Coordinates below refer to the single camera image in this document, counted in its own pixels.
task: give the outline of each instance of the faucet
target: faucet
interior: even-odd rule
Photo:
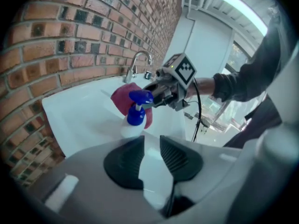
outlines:
[[[148,64],[149,64],[150,66],[152,66],[152,63],[151,63],[151,55],[150,55],[147,51],[145,51],[145,50],[138,51],[138,52],[135,54],[135,56],[133,57],[131,66],[130,66],[130,68],[129,68],[128,71],[127,71],[127,75],[126,75],[126,78],[125,78],[125,83],[126,83],[126,84],[129,84],[129,83],[131,82],[131,79],[132,79],[132,76],[133,76],[133,73],[134,73],[134,71],[133,71],[133,67],[134,67],[134,64],[135,64],[135,62],[136,62],[136,60],[137,60],[137,57],[140,56],[140,55],[146,55],[147,58],[148,58]]]

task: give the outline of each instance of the fluorescent light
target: fluorescent light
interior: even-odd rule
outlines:
[[[268,28],[263,20],[242,0],[223,0],[234,8],[238,9],[244,16],[246,16],[259,31],[265,36],[267,34]]]

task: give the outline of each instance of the sink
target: sink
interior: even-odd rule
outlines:
[[[137,74],[132,79],[140,87],[150,80]],[[122,139],[124,116],[110,99],[124,85],[124,77],[112,77],[78,85],[42,100],[51,129],[66,158],[85,148]],[[161,209],[171,194],[173,178],[161,155],[160,135],[185,139],[183,110],[168,106],[153,108],[152,125],[142,132],[145,136],[145,156],[139,178],[143,180],[143,195],[156,209]]]

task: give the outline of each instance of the soap dispenser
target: soap dispenser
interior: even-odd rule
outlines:
[[[130,107],[127,116],[122,122],[121,135],[124,138],[135,137],[141,134],[146,123],[146,114],[142,105],[154,101],[151,92],[146,90],[131,91],[129,97],[135,101],[135,105]]]

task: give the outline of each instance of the pink rag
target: pink rag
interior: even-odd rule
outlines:
[[[118,110],[123,114],[127,115],[129,108],[134,104],[134,101],[130,99],[130,91],[139,91],[142,90],[135,83],[125,84],[118,88],[111,96],[111,99]],[[145,129],[147,129],[153,121],[153,113],[151,108],[145,110],[146,113],[146,123]]]

